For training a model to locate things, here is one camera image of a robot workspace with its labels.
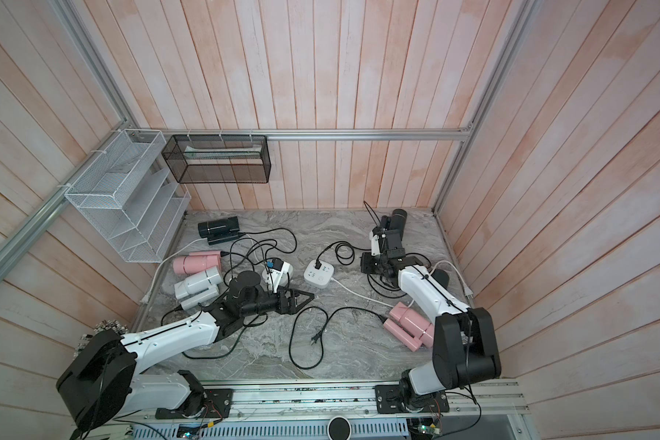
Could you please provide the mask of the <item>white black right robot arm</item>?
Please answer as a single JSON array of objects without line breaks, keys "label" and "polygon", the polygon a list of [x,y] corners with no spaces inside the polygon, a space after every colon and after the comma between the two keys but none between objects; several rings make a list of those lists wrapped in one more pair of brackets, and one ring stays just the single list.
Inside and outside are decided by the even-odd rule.
[{"label": "white black right robot arm", "polygon": [[423,311],[402,337],[414,343],[428,339],[432,357],[427,364],[408,370],[401,380],[408,395],[423,397],[500,377],[502,365],[490,313],[454,297],[434,271],[406,255],[402,238],[397,229],[374,227],[361,269],[388,279]]}]

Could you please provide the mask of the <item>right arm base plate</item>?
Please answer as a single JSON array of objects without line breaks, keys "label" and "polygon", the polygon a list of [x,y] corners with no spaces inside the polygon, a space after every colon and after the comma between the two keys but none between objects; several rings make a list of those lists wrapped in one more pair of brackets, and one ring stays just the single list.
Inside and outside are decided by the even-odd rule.
[{"label": "right arm base plate", "polygon": [[374,392],[379,414],[449,412],[449,403],[444,394],[433,392],[418,395],[411,388],[408,379],[400,379],[394,384],[377,385]]}]

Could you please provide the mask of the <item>pink hair dryer under arm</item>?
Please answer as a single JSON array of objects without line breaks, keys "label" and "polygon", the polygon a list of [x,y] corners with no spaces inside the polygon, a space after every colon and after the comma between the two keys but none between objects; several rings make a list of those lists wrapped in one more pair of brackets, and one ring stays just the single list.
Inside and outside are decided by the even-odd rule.
[{"label": "pink hair dryer under arm", "polygon": [[398,302],[383,327],[412,352],[434,346],[434,325],[403,302]]}]

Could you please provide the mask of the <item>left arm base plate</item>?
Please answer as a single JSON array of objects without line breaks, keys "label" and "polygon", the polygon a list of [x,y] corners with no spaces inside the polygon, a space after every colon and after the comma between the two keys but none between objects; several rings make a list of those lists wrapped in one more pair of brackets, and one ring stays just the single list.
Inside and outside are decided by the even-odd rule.
[{"label": "left arm base plate", "polygon": [[178,374],[189,385],[191,393],[177,408],[158,408],[155,414],[157,420],[202,418],[204,416],[222,420],[229,417],[233,389],[207,389],[190,370],[179,370]]}]

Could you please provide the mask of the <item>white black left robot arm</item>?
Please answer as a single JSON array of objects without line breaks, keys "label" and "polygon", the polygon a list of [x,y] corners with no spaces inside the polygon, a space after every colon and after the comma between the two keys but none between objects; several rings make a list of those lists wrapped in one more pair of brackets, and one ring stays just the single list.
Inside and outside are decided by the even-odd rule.
[{"label": "white black left robot arm", "polygon": [[147,369],[233,335],[249,316],[295,315],[314,298],[289,283],[267,289],[258,273],[243,271],[196,315],[139,333],[108,329],[94,335],[56,383],[74,433],[87,435],[121,414],[150,409],[186,418],[204,414],[208,398],[192,372],[149,375]]}]

